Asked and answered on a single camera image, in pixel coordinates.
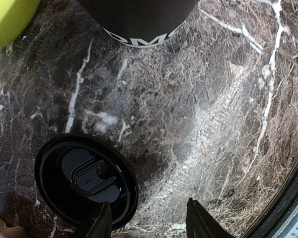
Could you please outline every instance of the marble countertop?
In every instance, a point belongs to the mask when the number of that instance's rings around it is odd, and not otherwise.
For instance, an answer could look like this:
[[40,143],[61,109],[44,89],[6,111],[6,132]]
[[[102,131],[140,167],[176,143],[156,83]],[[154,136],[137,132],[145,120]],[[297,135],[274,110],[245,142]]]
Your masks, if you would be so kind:
[[298,157],[298,0],[201,0],[175,37],[134,49],[73,0],[43,0],[0,51],[0,217],[30,237],[73,228],[33,175],[49,139],[81,132],[133,164],[140,203],[117,238],[185,237],[189,197],[246,231]]

